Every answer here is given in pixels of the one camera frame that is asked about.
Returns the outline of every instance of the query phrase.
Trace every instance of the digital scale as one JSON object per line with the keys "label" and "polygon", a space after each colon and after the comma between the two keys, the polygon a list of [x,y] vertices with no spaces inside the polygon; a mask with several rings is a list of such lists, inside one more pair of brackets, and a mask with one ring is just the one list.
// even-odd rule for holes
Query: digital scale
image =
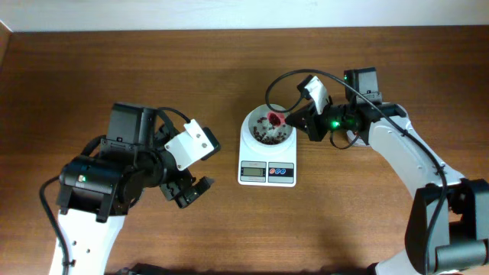
{"label": "digital scale", "polygon": [[[279,105],[272,104],[272,107],[284,110]],[[286,115],[272,112],[266,105],[262,105],[246,116],[241,126],[239,143],[240,184],[280,187],[296,185],[296,129],[285,124]]]}

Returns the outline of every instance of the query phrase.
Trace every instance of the wood grain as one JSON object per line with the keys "label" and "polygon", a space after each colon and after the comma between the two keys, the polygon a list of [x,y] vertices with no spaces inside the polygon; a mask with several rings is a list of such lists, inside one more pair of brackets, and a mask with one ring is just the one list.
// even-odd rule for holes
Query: wood grain
{"label": "wood grain", "polygon": [[[315,271],[387,259],[403,249],[412,200],[380,155],[299,134],[295,188],[240,186],[242,120],[288,70],[340,76],[376,66],[384,101],[403,105],[445,162],[487,179],[488,45],[489,27],[13,34],[0,75],[0,270],[48,272],[55,236],[38,189],[106,132],[117,101],[177,108],[209,126],[222,151],[191,167],[216,184],[188,209],[147,190],[126,219],[108,272],[137,262]],[[278,85],[274,102],[295,102],[301,78]],[[324,83],[335,102],[345,101],[341,86]],[[56,194],[49,189],[52,205]]]}

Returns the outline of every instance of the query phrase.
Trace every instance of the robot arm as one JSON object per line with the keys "label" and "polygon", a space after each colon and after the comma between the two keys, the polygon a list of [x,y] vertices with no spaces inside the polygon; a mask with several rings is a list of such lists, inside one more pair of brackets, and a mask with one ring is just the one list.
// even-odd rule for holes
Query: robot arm
{"label": "robot arm", "polygon": [[[313,71],[315,70],[298,72],[314,73]],[[487,264],[489,220],[486,216],[489,185],[484,180],[466,180],[464,175],[443,162],[419,137],[402,107],[382,104],[375,69],[347,71],[345,80],[347,79],[350,86],[364,95],[363,99],[346,89],[349,104],[333,105],[325,88],[318,84],[318,79],[308,76],[298,85],[298,89],[303,98],[313,99],[315,102],[310,102],[289,115],[286,123],[306,132],[311,141],[321,141],[328,131],[353,131],[387,160],[414,198],[406,230],[406,249],[389,260],[372,265],[371,272],[376,275],[414,275],[425,273],[427,262],[428,273],[450,273]],[[366,104],[365,99],[374,103],[393,123],[406,129],[442,166],[442,172],[447,179],[448,195],[444,198],[428,244],[428,224],[442,194],[442,180],[438,170],[421,147],[405,136],[406,132],[394,127],[371,104]],[[320,112],[317,111],[318,102],[325,102]],[[449,209],[462,214],[460,222],[449,223]]]}
{"label": "robot arm", "polygon": [[[155,133],[158,116],[164,125]],[[104,274],[125,216],[144,188],[159,186],[181,209],[210,188],[205,176],[194,184],[187,167],[211,157],[220,144],[208,128],[182,116],[186,131],[179,133],[163,110],[114,104],[107,135],[91,141],[60,174],[58,224],[69,259],[57,239],[50,275]]]}

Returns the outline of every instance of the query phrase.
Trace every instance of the black cable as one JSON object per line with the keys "label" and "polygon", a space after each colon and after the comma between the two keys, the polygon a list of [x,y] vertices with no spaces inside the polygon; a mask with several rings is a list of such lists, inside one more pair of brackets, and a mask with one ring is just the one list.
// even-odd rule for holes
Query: black cable
{"label": "black cable", "polygon": [[182,112],[180,112],[180,111],[178,111],[178,110],[176,110],[174,108],[170,108],[170,107],[159,107],[158,110],[173,112],[173,113],[179,115],[181,118],[183,118],[186,123],[190,123],[190,119],[186,115],[184,115]]}
{"label": "black cable", "polygon": [[338,146],[336,146],[335,142],[333,141],[333,133],[334,133],[334,131],[332,131],[331,134],[329,135],[329,142],[331,143],[331,145],[333,147],[338,148],[339,150],[345,150],[345,149],[350,148],[353,144],[355,144],[355,142],[357,142],[358,138],[360,137],[360,135],[357,134],[355,136],[355,138],[350,142],[350,144],[346,145],[345,147],[338,147]]}
{"label": "black cable", "polygon": [[423,256],[425,258],[425,268],[424,268],[425,269],[425,272],[424,272],[424,274],[425,275],[428,275],[428,269],[429,269],[429,252],[428,252],[428,250],[429,250],[429,242],[431,241],[431,237],[432,237],[432,234],[433,234],[433,229],[435,227],[435,223],[438,220],[438,217],[439,217],[440,212],[442,211],[443,202],[445,201],[445,198],[446,198],[447,193],[449,191],[449,186],[448,186],[447,181],[446,181],[446,177],[445,177],[445,173],[443,171],[443,167],[440,166],[440,164],[436,160],[435,156],[433,156],[433,154],[428,150],[428,148],[423,143],[421,143],[421,141],[418,141],[414,136],[412,136],[408,132],[408,130],[403,129],[402,127],[400,127],[396,122],[394,122],[392,119],[390,119],[388,116],[386,116],[374,103],[372,103],[369,99],[367,99],[365,96],[363,96],[359,91],[357,91],[356,89],[354,89],[353,87],[351,87],[350,85],[348,85],[343,80],[339,79],[337,76],[332,75],[331,73],[323,72],[321,70],[316,70],[316,69],[300,69],[300,70],[293,70],[293,71],[290,71],[288,73],[284,73],[282,76],[279,76],[277,79],[275,79],[268,86],[267,91],[265,93],[265,102],[267,103],[267,106],[268,106],[268,108],[270,110],[272,110],[274,112],[290,112],[295,107],[298,106],[298,104],[300,103],[300,101],[303,98],[302,93],[301,93],[301,95],[299,97],[299,100],[296,102],[296,104],[292,108],[290,108],[290,109],[288,109],[286,111],[279,111],[279,110],[276,110],[276,109],[272,108],[272,106],[270,105],[269,99],[268,99],[269,98],[269,95],[270,95],[270,91],[275,86],[275,84],[277,84],[282,79],[284,79],[284,78],[286,78],[288,76],[292,76],[292,75],[297,74],[297,73],[317,73],[317,74],[320,74],[320,75],[323,75],[323,76],[327,76],[330,79],[335,80],[337,83],[342,84],[344,87],[346,87],[346,89],[349,89],[354,94],[356,94],[358,97],[360,97],[361,99],[365,100],[365,102],[367,104],[369,104],[369,106],[372,107],[373,110],[375,110],[379,114],[381,114],[381,116],[383,118],[385,118],[385,120],[388,121],[392,126],[394,126],[399,132],[401,132],[403,136],[408,137],[412,142],[414,142],[416,145],[418,145],[418,147],[423,152],[425,152],[426,156],[428,156],[428,158],[435,165],[436,172],[440,175],[440,178],[442,179],[442,193],[441,193],[441,195],[439,197],[439,201],[436,204],[435,211],[433,212],[433,216],[432,216],[431,220],[429,221],[429,225],[428,225],[428,228],[426,230],[426,233],[427,234],[426,234],[426,239],[425,239],[425,250],[424,250],[424,255]]}
{"label": "black cable", "polygon": [[40,203],[43,205],[47,217],[49,218],[49,222],[54,229],[54,233],[56,233],[57,238],[60,240],[61,251],[63,252],[63,275],[68,275],[68,269],[70,268],[70,265],[72,265],[72,263],[70,263],[68,247],[66,246],[66,241],[64,240],[63,234],[61,233],[60,226],[54,218],[53,212],[51,211],[49,204],[47,204],[46,196],[44,195],[46,187],[49,186],[51,183],[54,183],[56,180],[58,180],[58,176],[55,176],[52,179],[48,180],[40,187],[39,199]]}

